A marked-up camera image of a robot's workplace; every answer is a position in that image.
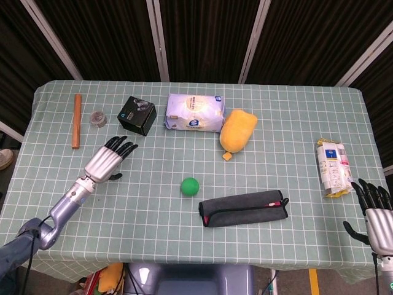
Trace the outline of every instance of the checkered tablecloth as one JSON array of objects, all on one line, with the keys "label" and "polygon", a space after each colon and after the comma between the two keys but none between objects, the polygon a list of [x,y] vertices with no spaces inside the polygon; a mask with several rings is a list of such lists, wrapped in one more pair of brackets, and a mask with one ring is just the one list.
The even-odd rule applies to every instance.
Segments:
[{"label": "checkered tablecloth", "polygon": [[[81,93],[78,150],[71,149],[74,94]],[[167,130],[169,93],[221,95],[227,113],[259,118],[231,161],[218,133]],[[117,114],[130,96],[151,101],[157,119],[147,137],[122,128]],[[76,281],[111,262],[246,263],[275,269],[337,269],[348,281],[373,275],[371,250],[352,240],[343,221],[365,232],[354,193],[324,199],[316,160],[320,137],[344,143],[355,178],[386,185],[361,93],[352,88],[192,83],[53,81],[37,89],[33,117],[1,213],[0,243],[33,217],[44,218],[95,151],[115,135],[139,148],[120,166],[123,178],[98,185],[57,243],[34,257],[33,269]],[[92,127],[103,111],[107,125]],[[181,181],[200,182],[183,197]],[[198,203],[280,189],[290,200],[282,221],[204,228]]]}]

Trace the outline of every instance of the yellow object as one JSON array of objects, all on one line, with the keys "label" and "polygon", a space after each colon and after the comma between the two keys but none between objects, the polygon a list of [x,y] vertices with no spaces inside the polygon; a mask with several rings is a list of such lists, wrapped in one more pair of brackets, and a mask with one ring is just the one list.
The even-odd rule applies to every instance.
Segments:
[{"label": "yellow object", "polygon": [[317,145],[318,146],[322,146],[323,143],[337,143],[338,144],[339,142],[338,141],[334,141],[334,140],[327,140],[326,138],[323,138],[323,137],[319,138],[318,141],[317,141]]},{"label": "yellow object", "polygon": [[342,195],[346,195],[346,194],[349,194],[349,190],[343,189],[342,191],[336,192],[335,194],[327,194],[325,197],[334,199],[334,198],[339,198]]},{"label": "yellow object", "polygon": [[222,156],[225,160],[230,160],[231,153],[238,152],[245,147],[257,122],[258,118],[255,115],[241,109],[234,109],[230,113],[220,134],[220,143],[227,151]]},{"label": "yellow object", "polygon": [[318,276],[316,269],[309,269],[309,285],[311,287],[311,295],[319,295]]},{"label": "yellow object", "polygon": [[232,159],[232,154],[230,152],[226,152],[222,157],[225,159],[225,161],[229,161]]},{"label": "yellow object", "polygon": [[121,262],[111,264],[101,271],[99,274],[98,292],[114,291],[117,283],[122,279],[123,264]]}]

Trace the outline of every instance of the black pencil case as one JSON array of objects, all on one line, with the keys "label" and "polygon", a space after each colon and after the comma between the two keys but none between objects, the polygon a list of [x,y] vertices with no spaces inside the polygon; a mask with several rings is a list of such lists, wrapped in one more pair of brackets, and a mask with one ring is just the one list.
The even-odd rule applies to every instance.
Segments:
[{"label": "black pencil case", "polygon": [[199,213],[206,227],[268,222],[288,217],[288,202],[281,191],[254,192],[200,202]]}]

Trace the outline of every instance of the wooden stick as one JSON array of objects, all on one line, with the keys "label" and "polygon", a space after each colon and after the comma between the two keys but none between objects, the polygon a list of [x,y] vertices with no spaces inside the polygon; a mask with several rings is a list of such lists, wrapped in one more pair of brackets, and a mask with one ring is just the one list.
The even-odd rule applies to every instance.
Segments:
[{"label": "wooden stick", "polygon": [[80,142],[80,119],[82,118],[82,95],[75,94],[74,118],[72,127],[72,148],[78,149]]}]

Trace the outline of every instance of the black box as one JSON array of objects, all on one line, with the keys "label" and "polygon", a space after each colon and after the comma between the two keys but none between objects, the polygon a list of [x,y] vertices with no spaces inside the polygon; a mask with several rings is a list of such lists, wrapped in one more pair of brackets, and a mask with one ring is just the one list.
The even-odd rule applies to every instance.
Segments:
[{"label": "black box", "polygon": [[156,117],[153,103],[130,96],[117,119],[124,129],[146,136]]}]

